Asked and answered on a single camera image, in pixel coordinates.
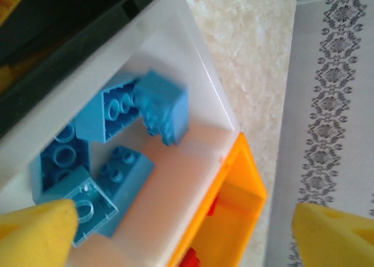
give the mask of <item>red lego brick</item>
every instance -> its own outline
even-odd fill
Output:
[[[200,267],[200,260],[193,248],[189,248],[179,267]]]
[[[210,209],[209,209],[208,214],[207,214],[208,216],[212,216],[213,215],[214,210],[215,210],[215,208],[217,206],[217,201],[218,201],[218,196],[214,199],[212,205],[210,206]]]

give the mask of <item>marble floor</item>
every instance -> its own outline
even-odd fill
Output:
[[[187,0],[269,198],[241,266],[262,266],[296,0]]]

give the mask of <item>plastic storage bin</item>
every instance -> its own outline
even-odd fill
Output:
[[[237,262],[259,215],[266,197],[264,187],[251,157],[246,158],[248,172],[241,173],[259,189],[253,191],[253,185],[240,189],[240,179],[233,174],[237,166],[230,157],[239,155],[238,147],[233,146],[244,137],[185,0],[155,0],[3,137],[0,213],[33,205],[29,163],[111,77],[150,69],[188,86],[190,129],[178,146],[167,147],[161,138],[150,137],[138,120],[106,144],[90,143],[93,173],[98,173],[117,145],[143,153],[155,167],[113,237],[94,235],[71,251],[69,266],[87,266],[88,262],[92,262],[90,266],[121,266],[124,262],[129,266],[172,266],[182,260],[190,243],[202,256],[202,266],[210,266],[205,258],[214,251],[203,251],[199,235],[209,233],[202,221],[217,192],[217,207],[210,216],[215,227],[233,223],[241,213],[245,216],[240,228],[246,234],[227,238],[236,242],[230,260]],[[247,200],[255,207],[244,204]],[[239,207],[238,214],[224,212],[225,202]],[[225,215],[223,222],[216,222],[221,214]]]

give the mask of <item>white rug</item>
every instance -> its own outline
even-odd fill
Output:
[[[298,202],[374,218],[374,0],[296,8],[265,266],[301,267]]]

